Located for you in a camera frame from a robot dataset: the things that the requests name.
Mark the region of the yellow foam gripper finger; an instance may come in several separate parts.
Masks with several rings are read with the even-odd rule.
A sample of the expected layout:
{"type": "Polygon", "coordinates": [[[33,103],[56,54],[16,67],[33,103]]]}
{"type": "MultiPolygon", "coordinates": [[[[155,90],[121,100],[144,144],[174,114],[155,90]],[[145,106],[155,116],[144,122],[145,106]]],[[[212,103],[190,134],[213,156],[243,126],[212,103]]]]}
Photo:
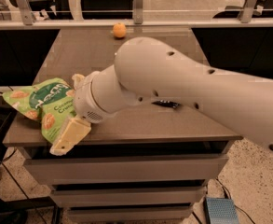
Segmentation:
{"type": "Polygon", "coordinates": [[[72,81],[75,90],[78,90],[82,86],[84,79],[85,77],[81,74],[74,74],[72,76],[72,81]]]}
{"type": "Polygon", "coordinates": [[[75,145],[85,138],[91,131],[91,124],[79,116],[68,117],[61,126],[57,138],[54,140],[50,153],[55,156],[67,154],[75,145]]]}

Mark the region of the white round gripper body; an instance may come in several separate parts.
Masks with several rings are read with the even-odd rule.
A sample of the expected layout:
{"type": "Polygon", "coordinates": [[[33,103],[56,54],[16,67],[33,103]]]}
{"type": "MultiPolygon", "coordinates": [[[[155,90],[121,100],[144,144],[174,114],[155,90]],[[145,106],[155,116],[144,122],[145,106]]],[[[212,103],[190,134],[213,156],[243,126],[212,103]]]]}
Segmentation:
{"type": "Polygon", "coordinates": [[[93,92],[92,81],[98,75],[98,72],[92,72],[87,75],[82,86],[75,90],[73,105],[76,114],[90,123],[100,123],[106,119],[107,113],[97,105],[93,92]]]}

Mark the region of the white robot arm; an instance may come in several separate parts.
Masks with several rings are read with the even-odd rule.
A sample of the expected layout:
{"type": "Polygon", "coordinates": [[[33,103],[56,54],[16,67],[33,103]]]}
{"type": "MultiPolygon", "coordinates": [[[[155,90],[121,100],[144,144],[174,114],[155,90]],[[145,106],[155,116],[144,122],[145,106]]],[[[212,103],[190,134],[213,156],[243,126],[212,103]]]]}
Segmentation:
{"type": "Polygon", "coordinates": [[[147,101],[195,108],[260,147],[273,150],[273,79],[212,68],[150,37],[136,37],[116,52],[114,64],[74,77],[74,108],[50,153],[64,155],[92,123],[147,101]]]}

